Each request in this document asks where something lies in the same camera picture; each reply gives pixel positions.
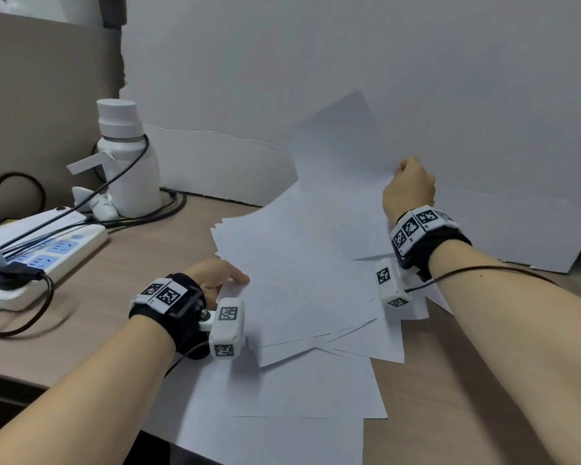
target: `white power strip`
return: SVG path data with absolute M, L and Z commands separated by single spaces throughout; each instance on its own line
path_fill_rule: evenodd
M 108 239 L 102 225 L 86 225 L 50 237 L 30 251 L 9 259 L 43 269 L 54 282 L 60 281 Z M 0 310 L 21 311 L 47 290 L 45 281 L 31 281 L 16 290 L 0 290 Z

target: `wooden desk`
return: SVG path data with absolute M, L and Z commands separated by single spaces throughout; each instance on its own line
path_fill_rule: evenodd
M 23 340 L 0 340 L 0 376 L 51 386 L 127 320 L 133 295 L 160 274 L 216 251 L 209 229 L 254 208 L 191 197 L 166 221 L 111 235 L 57 289 Z M 558 283 L 581 294 L 565 276 Z M 427 320 L 403 322 L 404 365 L 372 361 L 388 420 L 366 420 L 364 464 L 546 465 L 553 462 L 454 317 L 429 304 Z M 19 326 L 31 313 L 0 313 Z

